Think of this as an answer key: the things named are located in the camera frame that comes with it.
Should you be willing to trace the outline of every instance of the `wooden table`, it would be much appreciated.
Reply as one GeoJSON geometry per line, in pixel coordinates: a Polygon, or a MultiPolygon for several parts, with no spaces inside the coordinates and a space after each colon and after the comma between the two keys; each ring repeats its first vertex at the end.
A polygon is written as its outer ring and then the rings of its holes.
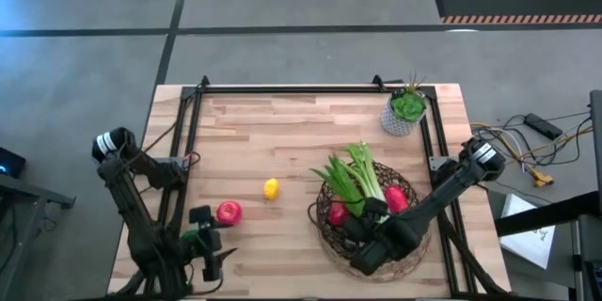
{"type": "MultiPolygon", "coordinates": [[[[458,85],[435,85],[450,154],[461,150],[471,136],[458,85]]],[[[159,86],[144,138],[149,145],[175,120],[182,86],[159,86]]],[[[405,176],[414,189],[428,194],[428,179],[420,127],[405,137],[385,133],[379,123],[388,94],[218,94],[203,95],[195,151],[202,160],[191,170],[185,211],[235,199],[244,219],[222,231],[224,248],[239,250],[226,260],[225,283],[215,297],[445,297],[449,296],[436,222],[433,238],[420,265],[408,276],[390,283],[360,282],[328,260],[318,242],[306,209],[321,182],[309,168],[319,168],[333,151],[366,141],[376,161],[405,176]],[[280,196],[265,201],[265,180],[277,178],[280,196]]],[[[430,130],[434,126],[427,114],[430,130]]],[[[188,125],[182,134],[182,148],[188,125]]],[[[433,145],[437,145],[431,132],[433,145]]],[[[166,157],[171,135],[150,155],[166,157]]],[[[161,192],[143,198],[156,216],[161,192]]],[[[460,197],[468,244],[487,273],[510,290],[486,193],[469,188],[460,197]]],[[[182,231],[193,226],[183,220],[182,231]]],[[[136,271],[123,228],[109,291],[122,287],[136,271]]],[[[464,276],[459,255],[454,262],[460,285],[464,276]]],[[[202,260],[196,260],[196,291],[213,285],[202,281],[202,260]]]]}

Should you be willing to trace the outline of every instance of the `gray floor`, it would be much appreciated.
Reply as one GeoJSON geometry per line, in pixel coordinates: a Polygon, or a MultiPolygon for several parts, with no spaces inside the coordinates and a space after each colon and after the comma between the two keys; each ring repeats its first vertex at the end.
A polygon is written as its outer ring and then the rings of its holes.
{"type": "MultiPolygon", "coordinates": [[[[2,0],[2,29],[168,27],[175,0],[2,0]]],[[[433,0],[186,0],[181,26],[437,24],[433,0]]],[[[27,263],[27,300],[103,294],[120,221],[95,174],[92,137],[117,126],[144,129],[165,37],[0,38],[0,145],[28,160],[25,178],[76,195],[73,210],[43,233],[27,263]]],[[[585,111],[602,87],[602,32],[178,37],[166,82],[357,83],[418,70],[428,82],[460,83],[470,118],[585,111]]],[[[571,128],[580,118],[558,121],[571,128]]],[[[534,144],[544,143],[533,133],[534,144]]],[[[581,159],[546,168],[553,186],[535,190],[510,168],[501,181],[561,200],[595,188],[592,139],[581,159]]],[[[561,160],[574,156],[574,148],[561,160]]],[[[566,298],[565,289],[512,272],[521,294],[566,298]]]]}

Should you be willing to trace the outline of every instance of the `succulent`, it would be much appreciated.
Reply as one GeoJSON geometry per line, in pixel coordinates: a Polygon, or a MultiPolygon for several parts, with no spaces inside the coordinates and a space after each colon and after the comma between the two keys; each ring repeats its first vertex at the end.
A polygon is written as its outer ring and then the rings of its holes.
{"type": "Polygon", "coordinates": [[[416,122],[422,116],[426,109],[424,96],[418,91],[419,83],[416,82],[417,72],[410,75],[410,82],[402,90],[396,90],[391,97],[391,108],[395,113],[395,117],[404,119],[409,122],[416,122]]]}

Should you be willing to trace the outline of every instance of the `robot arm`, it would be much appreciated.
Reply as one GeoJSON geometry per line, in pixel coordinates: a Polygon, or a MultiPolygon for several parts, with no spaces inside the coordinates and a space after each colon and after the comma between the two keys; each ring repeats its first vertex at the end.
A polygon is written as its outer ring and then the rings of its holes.
{"type": "MultiPolygon", "coordinates": [[[[352,267],[368,276],[388,259],[395,261],[403,259],[419,246],[431,220],[441,214],[454,199],[480,181],[493,181],[499,177],[505,168],[505,160],[491,145],[483,140],[472,138],[463,146],[459,161],[448,160],[437,171],[434,177],[436,189],[416,207],[402,214],[390,216],[380,224],[374,223],[371,228],[360,225],[357,219],[352,219],[350,223],[344,225],[350,234],[365,243],[351,259],[352,267]]],[[[367,200],[364,213],[387,214],[386,204],[380,206],[378,204],[367,200]]],[[[493,292],[503,292],[484,272],[466,245],[460,241],[447,216],[444,218],[442,231],[450,236],[460,253],[473,266],[474,272],[485,288],[493,292]]]]}
{"type": "Polygon", "coordinates": [[[184,266],[197,257],[205,260],[205,281],[221,277],[221,263],[233,250],[214,255],[222,247],[215,229],[225,225],[211,217],[209,206],[190,211],[190,222],[198,223],[198,230],[180,238],[151,218],[135,187],[132,174],[145,175],[150,186],[157,189],[181,190],[185,183],[180,166],[174,162],[159,163],[148,156],[135,144],[134,134],[125,128],[99,135],[92,146],[92,156],[98,161],[98,174],[128,226],[128,247],[139,268],[119,293],[133,294],[145,279],[157,277],[164,298],[182,298],[192,292],[184,266]]]}

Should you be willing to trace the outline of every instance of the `yellow lemon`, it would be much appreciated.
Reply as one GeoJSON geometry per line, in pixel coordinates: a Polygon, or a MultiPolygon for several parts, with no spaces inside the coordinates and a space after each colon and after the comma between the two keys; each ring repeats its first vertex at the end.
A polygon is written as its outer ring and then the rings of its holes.
{"type": "Polygon", "coordinates": [[[263,186],[263,196],[267,199],[275,199],[278,196],[278,181],[270,179],[263,186]]]}

